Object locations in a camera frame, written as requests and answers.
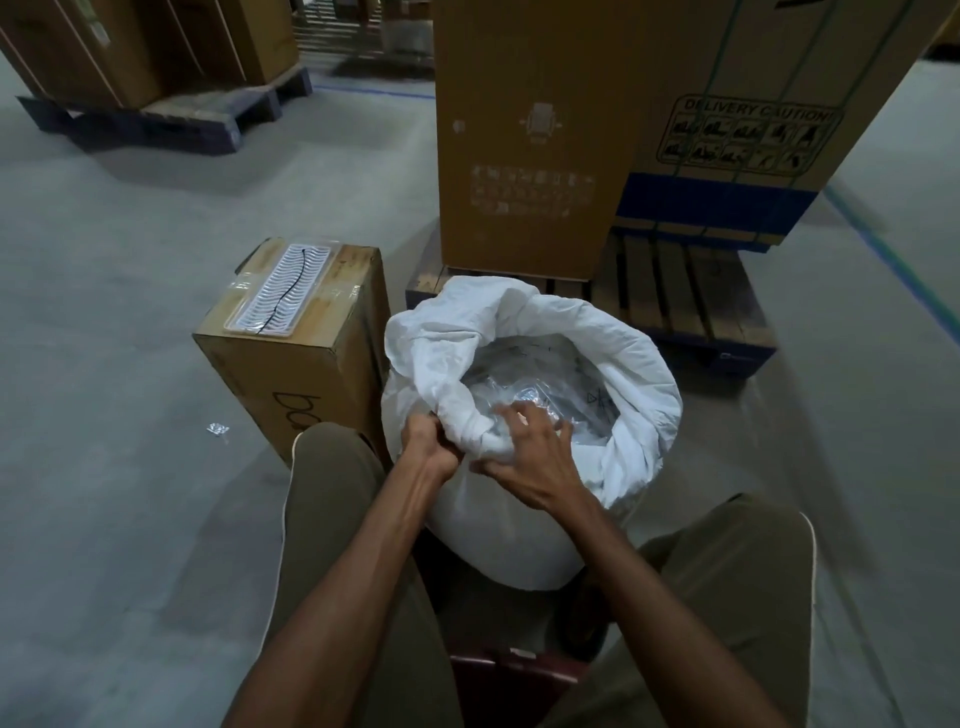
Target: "white sack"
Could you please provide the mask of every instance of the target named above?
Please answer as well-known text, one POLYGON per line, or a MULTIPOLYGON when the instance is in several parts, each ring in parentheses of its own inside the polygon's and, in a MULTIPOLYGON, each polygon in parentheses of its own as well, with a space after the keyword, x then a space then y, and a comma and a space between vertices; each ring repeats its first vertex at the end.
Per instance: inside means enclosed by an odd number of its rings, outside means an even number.
POLYGON ((591 361, 619 410, 605 445, 574 443, 584 484, 621 523, 660 471, 677 434, 680 392, 657 347, 635 328, 577 299, 545 296, 498 277, 454 277, 436 298, 390 319, 391 371, 382 399, 387 447, 396 460, 411 412, 436 412, 467 457, 441 489, 427 525, 489 578, 517 589, 560 589, 583 562, 547 514, 523 505, 468 463, 509 462, 513 443, 482 414, 461 381, 478 348, 507 336, 562 334, 591 361))

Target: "delivery caution label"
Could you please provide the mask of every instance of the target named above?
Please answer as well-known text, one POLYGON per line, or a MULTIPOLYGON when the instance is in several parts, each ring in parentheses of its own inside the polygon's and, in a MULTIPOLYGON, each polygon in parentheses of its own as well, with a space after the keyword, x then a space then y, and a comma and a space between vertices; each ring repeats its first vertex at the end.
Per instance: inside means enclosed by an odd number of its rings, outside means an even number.
POLYGON ((797 177, 842 117, 835 107, 688 94, 674 104, 657 160, 797 177))

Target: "person's right hand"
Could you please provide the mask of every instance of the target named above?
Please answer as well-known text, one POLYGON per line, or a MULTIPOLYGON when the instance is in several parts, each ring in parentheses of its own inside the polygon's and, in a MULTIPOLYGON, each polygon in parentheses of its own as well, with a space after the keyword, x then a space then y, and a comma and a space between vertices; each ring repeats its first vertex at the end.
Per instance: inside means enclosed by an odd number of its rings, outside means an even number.
POLYGON ((510 428, 514 464, 481 458, 470 463, 472 471, 488 475, 526 505, 546 511, 558 521, 561 512, 592 497, 573 464, 573 425, 560 422, 557 433, 546 410, 530 401, 500 405, 494 411, 510 428))

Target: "thigh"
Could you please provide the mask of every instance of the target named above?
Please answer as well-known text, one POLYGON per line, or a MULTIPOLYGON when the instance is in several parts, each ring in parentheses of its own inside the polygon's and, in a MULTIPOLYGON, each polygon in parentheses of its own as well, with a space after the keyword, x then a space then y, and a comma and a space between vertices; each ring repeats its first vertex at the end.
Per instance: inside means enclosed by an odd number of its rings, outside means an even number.
MULTIPOLYGON (((360 436, 315 425, 294 445, 284 510, 283 556, 265 642, 275 635, 347 548, 385 474, 360 436)), ((408 559, 352 726, 463 725, 440 626, 408 559)))
MULTIPOLYGON (((740 496, 640 553, 723 642, 795 726, 806 723, 815 543, 796 510, 740 496)), ((662 726, 618 641, 543 724, 662 726)))

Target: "concrete floor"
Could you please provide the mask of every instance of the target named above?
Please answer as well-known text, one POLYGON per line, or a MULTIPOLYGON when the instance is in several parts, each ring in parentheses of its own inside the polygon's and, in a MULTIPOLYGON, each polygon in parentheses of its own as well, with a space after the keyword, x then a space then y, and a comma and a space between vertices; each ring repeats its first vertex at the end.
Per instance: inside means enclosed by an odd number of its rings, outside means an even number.
MULTIPOLYGON (((438 212, 429 84, 323 83, 412 95, 322 89, 227 158, 89 155, 0 66, 0 725, 214 725, 256 654, 286 471, 190 331, 267 235, 379 246, 398 309, 438 212)), ((958 116, 960 68, 918 64, 833 183, 954 312, 958 116)), ((821 552, 811 724, 956 725, 960 350, 823 196, 744 260, 780 353, 742 390, 684 376, 633 535, 741 490, 796 503, 821 552)), ((548 599, 463 578, 448 633, 548 642, 548 599)))

